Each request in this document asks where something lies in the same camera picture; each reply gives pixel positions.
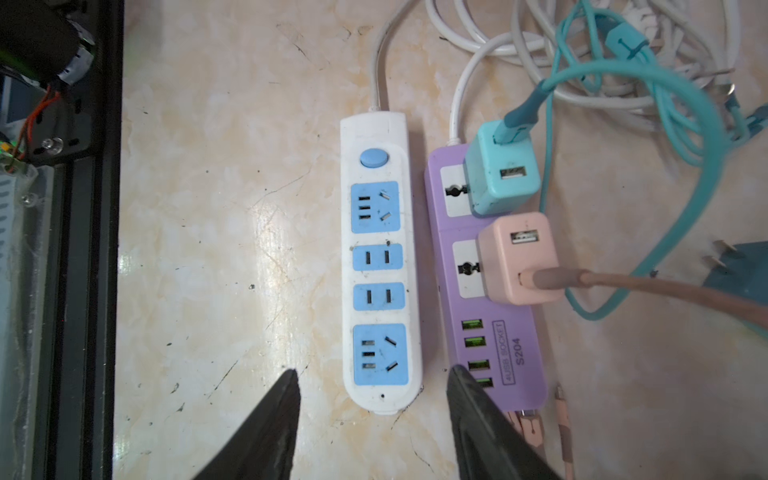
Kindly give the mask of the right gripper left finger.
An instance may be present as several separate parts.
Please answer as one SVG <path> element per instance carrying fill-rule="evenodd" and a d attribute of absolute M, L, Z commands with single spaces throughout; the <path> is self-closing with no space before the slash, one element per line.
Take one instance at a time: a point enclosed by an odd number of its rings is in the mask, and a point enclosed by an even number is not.
<path fill-rule="evenodd" d="M 300 415 L 298 373 L 288 369 L 198 479 L 288 479 Z"/>

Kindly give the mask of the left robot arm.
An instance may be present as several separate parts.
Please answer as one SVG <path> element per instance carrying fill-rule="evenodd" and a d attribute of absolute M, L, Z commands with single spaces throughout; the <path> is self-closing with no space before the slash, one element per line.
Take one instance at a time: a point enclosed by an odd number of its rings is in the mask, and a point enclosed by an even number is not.
<path fill-rule="evenodd" d="M 38 83 L 73 85 L 95 58 L 93 35 L 43 1 L 1 3 L 1 64 Z"/>

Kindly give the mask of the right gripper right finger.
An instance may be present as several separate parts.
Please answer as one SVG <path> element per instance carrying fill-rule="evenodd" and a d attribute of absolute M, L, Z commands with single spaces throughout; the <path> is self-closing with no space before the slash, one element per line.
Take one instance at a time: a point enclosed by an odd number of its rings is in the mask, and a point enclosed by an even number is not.
<path fill-rule="evenodd" d="M 446 393 L 460 479 L 558 477 L 464 366 L 451 368 Z"/>

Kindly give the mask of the dark teal charger plug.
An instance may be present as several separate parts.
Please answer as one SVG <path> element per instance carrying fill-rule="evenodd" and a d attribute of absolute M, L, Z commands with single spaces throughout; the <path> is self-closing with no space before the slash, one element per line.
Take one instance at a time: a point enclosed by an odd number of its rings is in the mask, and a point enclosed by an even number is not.
<path fill-rule="evenodd" d="M 719 256 L 704 258 L 710 272 L 703 286 L 767 305 L 767 241 L 713 245 Z"/>

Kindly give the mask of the light teal charger plug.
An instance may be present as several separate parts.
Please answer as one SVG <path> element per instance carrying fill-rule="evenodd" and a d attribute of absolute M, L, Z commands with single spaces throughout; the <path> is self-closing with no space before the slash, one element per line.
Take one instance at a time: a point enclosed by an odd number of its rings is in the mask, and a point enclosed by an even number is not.
<path fill-rule="evenodd" d="M 480 217 L 511 214 L 541 188 L 532 140 L 527 134 L 507 144 L 494 140 L 501 120 L 486 122 L 464 158 L 472 213 Z"/>

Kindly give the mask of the pink charger plug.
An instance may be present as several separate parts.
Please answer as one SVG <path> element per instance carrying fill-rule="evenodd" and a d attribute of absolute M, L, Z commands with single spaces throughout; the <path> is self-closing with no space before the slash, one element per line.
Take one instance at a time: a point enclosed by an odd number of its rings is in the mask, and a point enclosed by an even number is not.
<path fill-rule="evenodd" d="M 486 295 L 495 303 L 539 305 L 565 296 L 563 289 L 542 290 L 528 273 L 559 266 L 548 218 L 540 212 L 499 217 L 477 239 Z"/>

